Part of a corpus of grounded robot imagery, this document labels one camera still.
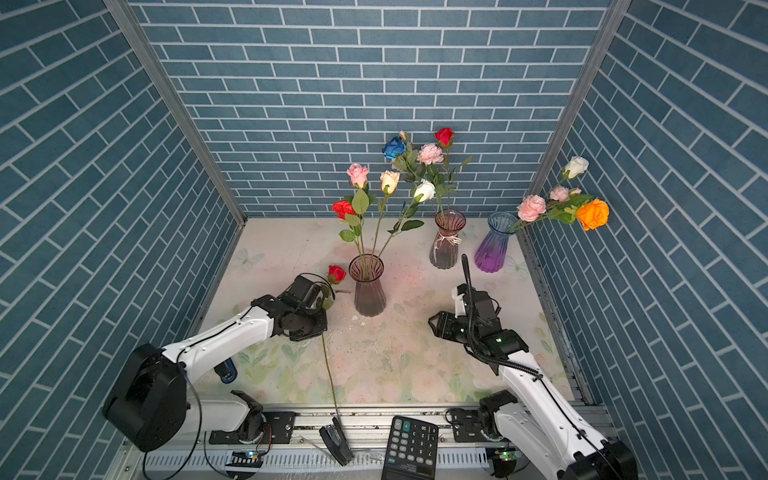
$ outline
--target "stapler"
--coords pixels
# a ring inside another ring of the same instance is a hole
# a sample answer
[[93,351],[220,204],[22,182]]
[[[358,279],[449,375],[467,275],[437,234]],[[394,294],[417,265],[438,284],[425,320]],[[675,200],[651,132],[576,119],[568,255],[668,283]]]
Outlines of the stapler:
[[341,466],[348,464],[354,458],[352,450],[349,449],[349,443],[346,441],[344,432],[341,429],[339,417],[334,416],[332,425],[327,425],[320,429],[320,438],[323,439],[323,443],[326,444],[328,451],[331,452],[333,458]]

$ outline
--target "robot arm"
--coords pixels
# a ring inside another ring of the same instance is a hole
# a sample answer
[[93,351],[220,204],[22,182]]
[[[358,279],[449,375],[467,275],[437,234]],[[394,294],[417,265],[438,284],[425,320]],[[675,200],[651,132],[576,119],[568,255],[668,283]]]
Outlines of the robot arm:
[[494,308],[486,292],[472,289],[466,255],[462,263],[467,283],[452,293],[455,314],[440,312],[429,325],[436,336],[463,343],[467,353],[490,365],[511,391],[480,401],[483,432],[490,439],[510,440],[548,480],[637,479],[629,449],[622,442],[610,443],[578,415],[541,371],[523,339],[502,329],[501,308]]
[[301,341],[327,329],[322,286],[299,275],[277,298],[265,295],[232,319],[158,349],[148,343],[128,357],[102,414],[142,452],[177,433],[224,430],[248,442],[263,430],[261,405],[243,392],[187,398],[187,383],[214,369],[224,383],[237,377],[231,356],[271,336]]

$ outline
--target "floral table mat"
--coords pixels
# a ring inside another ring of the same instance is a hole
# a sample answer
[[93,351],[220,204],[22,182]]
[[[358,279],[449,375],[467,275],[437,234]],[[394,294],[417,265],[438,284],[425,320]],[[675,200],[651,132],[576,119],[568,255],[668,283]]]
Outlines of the floral table mat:
[[[324,274],[329,265],[347,270],[357,252],[339,238],[342,228],[330,218],[249,220],[201,329],[231,318],[253,298],[277,296],[298,273]],[[504,387],[490,367],[467,355],[462,345],[435,338],[427,324],[439,310],[453,311],[451,289],[464,283],[461,261],[448,270],[429,262],[436,232],[427,221],[390,243],[382,276],[387,307],[380,315],[360,316],[351,293],[337,295],[325,341],[339,404],[476,402]],[[485,219],[468,219],[460,253],[472,258],[487,232]],[[471,265],[473,286],[501,305],[502,325],[523,338],[553,383],[572,399],[516,239],[509,242],[501,271],[483,273]],[[354,291],[355,283],[347,276],[337,288]],[[239,373],[233,383],[224,385],[211,371],[198,389],[240,389],[264,404],[333,403],[319,337],[300,343],[273,337],[234,354],[233,361]]]

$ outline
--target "pink peony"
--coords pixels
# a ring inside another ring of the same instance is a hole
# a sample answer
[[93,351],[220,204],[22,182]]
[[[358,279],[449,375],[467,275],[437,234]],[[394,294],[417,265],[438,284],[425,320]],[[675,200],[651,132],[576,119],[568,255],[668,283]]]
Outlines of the pink peony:
[[368,169],[359,164],[352,164],[346,174],[352,185],[358,188],[363,188],[368,180]]
[[442,162],[442,149],[437,144],[426,144],[419,152],[417,160],[424,165],[439,164]]
[[549,192],[549,198],[550,200],[557,200],[558,202],[565,202],[567,199],[571,198],[571,195],[568,193],[568,189],[565,187],[555,187],[552,189],[551,192]]
[[528,195],[518,207],[518,217],[525,222],[535,221],[547,211],[547,202],[538,195]]

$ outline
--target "dark glass vase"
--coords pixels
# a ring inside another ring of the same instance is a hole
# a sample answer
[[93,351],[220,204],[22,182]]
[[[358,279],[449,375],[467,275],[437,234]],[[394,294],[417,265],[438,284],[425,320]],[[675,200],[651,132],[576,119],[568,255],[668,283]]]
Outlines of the dark glass vase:
[[381,276],[384,263],[376,255],[358,255],[349,263],[349,275],[355,280],[355,309],[363,316],[376,316],[386,307]]
[[507,258],[507,243],[514,232],[509,230],[518,221],[517,216],[507,212],[497,212],[488,218],[491,231],[485,236],[480,248],[475,252],[475,265],[488,273],[498,272],[504,266]]
[[458,245],[462,242],[458,232],[467,224],[464,214],[452,208],[440,210],[435,215],[437,235],[429,248],[429,261],[438,268],[451,268],[458,260]]

